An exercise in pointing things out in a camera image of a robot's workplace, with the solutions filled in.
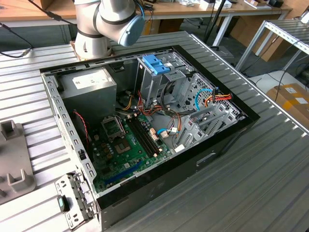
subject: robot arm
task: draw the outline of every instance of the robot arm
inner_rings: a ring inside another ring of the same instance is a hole
[[[136,15],[133,0],[75,0],[77,54],[86,59],[111,53],[109,38],[131,46],[140,37],[144,19]]]

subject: cardboard box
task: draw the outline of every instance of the cardboard box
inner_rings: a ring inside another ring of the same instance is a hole
[[[267,92],[273,101],[276,98],[278,86]],[[298,84],[280,86],[276,103],[293,118],[309,129],[309,93]]]

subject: motherboard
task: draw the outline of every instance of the motherboard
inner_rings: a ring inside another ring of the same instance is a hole
[[[126,180],[171,155],[144,115],[110,117],[90,132],[97,192]]]

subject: red cable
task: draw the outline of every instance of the red cable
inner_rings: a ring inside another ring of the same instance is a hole
[[[81,119],[81,121],[83,122],[83,125],[84,125],[84,128],[85,128],[85,132],[86,132],[86,141],[87,141],[87,149],[88,149],[88,144],[89,144],[89,141],[88,141],[88,131],[87,131],[87,126],[86,126],[85,120],[84,120],[84,118],[83,118],[79,113],[77,113],[76,111],[73,111],[73,113],[75,113],[75,114]]]

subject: metal table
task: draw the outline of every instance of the metal table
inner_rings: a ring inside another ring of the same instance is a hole
[[[295,53],[295,55],[291,58],[291,60],[286,64],[284,70],[286,70],[293,61],[297,58],[297,56],[301,52],[305,52],[309,55],[309,27],[308,25],[302,23],[301,21],[294,19],[287,20],[268,20],[264,21],[260,26],[259,30],[251,40],[249,46],[246,51],[242,55],[239,60],[236,70],[240,70],[246,59],[248,58],[250,52],[252,51],[255,43],[261,38],[265,29],[269,29],[270,32],[267,37],[262,42],[261,46],[256,52],[256,55],[259,56],[265,45],[268,43],[271,36],[275,33],[281,38],[285,39],[287,42],[290,42],[293,46],[297,47],[299,50]]]
[[[109,232],[301,231],[309,224],[308,133],[260,90],[186,32],[142,36],[117,54],[179,44],[261,119],[228,151],[108,229]],[[75,62],[69,45],[0,56],[0,120],[24,125],[37,190],[0,206],[0,231],[67,232],[53,182],[75,169],[52,116],[38,68]],[[78,231],[99,231],[95,220]]]

